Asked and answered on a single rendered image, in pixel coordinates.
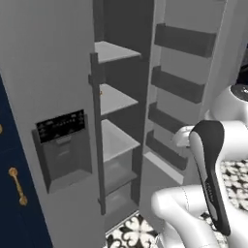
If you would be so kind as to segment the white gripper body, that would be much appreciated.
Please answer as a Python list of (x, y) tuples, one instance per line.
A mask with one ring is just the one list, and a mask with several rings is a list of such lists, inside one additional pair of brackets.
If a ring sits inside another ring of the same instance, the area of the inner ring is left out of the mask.
[(172, 137), (171, 141), (177, 147), (189, 147), (189, 135), (193, 130), (193, 126), (184, 126), (180, 128)]

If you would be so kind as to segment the white fridge shelf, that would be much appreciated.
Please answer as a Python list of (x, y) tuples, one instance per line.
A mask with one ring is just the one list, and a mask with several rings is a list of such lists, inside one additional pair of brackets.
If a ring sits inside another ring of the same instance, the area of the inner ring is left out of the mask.
[(106, 115), (138, 103), (137, 100), (105, 83), (100, 85), (100, 91), (103, 92), (103, 95), (100, 96), (101, 115)]
[(96, 42), (95, 51), (98, 53), (99, 63), (107, 63), (115, 60), (140, 56), (140, 53), (137, 51), (105, 41)]
[(102, 121), (103, 157), (108, 162), (140, 145), (107, 119)]

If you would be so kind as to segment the grey open fridge door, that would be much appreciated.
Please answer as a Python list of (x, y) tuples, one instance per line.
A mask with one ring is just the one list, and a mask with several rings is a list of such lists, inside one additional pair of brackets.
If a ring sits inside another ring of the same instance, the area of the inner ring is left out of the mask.
[[(157, 46), (154, 41), (159, 23), (216, 33), (212, 55), (205, 58)], [(176, 147), (171, 141), (174, 133), (148, 119), (149, 105), (156, 103), (159, 110), (184, 122), (185, 126), (198, 123), (216, 96), (235, 83), (247, 44), (248, 0), (155, 0), (145, 141), (147, 133), (154, 131), (155, 139), (188, 159), (186, 170), (179, 170), (144, 143), (139, 212), (158, 232), (164, 223), (151, 210), (152, 194), (164, 188), (198, 184), (200, 180), (189, 149)], [(152, 85), (152, 70), (156, 66), (166, 73), (203, 85), (201, 102), (194, 104)]]

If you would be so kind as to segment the grey fridge drawer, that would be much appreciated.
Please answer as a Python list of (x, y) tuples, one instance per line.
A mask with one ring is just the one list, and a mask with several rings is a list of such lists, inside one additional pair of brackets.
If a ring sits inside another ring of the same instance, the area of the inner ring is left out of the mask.
[(133, 151), (130, 150), (104, 163), (106, 195), (137, 177), (132, 169)]

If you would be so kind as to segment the grey fridge cabinet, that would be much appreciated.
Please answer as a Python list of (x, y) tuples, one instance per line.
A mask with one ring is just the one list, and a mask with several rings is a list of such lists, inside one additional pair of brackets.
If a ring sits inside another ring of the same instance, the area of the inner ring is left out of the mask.
[(106, 195), (108, 231), (136, 212), (140, 202), (142, 147), (155, 0), (93, 0), (95, 43), (105, 41), (140, 53), (140, 56), (99, 63), (101, 82), (138, 101), (127, 108), (101, 115), (139, 142), (132, 149), (135, 179)]

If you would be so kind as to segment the grey fridge door with dispenser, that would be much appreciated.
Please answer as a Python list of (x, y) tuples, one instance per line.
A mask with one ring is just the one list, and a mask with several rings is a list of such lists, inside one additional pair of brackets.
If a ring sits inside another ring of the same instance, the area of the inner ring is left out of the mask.
[(0, 76), (53, 248), (103, 248), (92, 0), (0, 0)]

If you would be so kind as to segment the dark grey door bin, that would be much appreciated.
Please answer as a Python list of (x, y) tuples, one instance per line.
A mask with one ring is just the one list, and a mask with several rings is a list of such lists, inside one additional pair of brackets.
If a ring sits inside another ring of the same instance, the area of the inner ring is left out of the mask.
[(166, 73), (160, 66), (153, 68), (151, 84), (194, 104), (202, 101), (203, 85)]
[(168, 146), (162, 144), (160, 141), (154, 138), (154, 131), (150, 131), (146, 135), (145, 144), (161, 156), (163, 159), (168, 161), (170, 164), (176, 166), (179, 170), (185, 171), (188, 163), (187, 158), (183, 158), (178, 155), (175, 151), (170, 149)]
[(216, 37), (216, 33), (205, 33), (159, 23), (156, 25), (154, 43), (160, 47), (208, 58), (212, 55)]
[(159, 110), (156, 103), (149, 105), (148, 119), (162, 128), (176, 133), (180, 128), (185, 126), (185, 123), (172, 117), (171, 115)]

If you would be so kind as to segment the navy blue cupboard door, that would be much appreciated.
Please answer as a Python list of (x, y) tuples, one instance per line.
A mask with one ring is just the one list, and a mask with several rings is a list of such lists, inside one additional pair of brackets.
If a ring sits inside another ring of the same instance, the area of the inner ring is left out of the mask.
[[(1, 76), (0, 130), (0, 248), (53, 248)], [(17, 169), (26, 206), (9, 168)]]

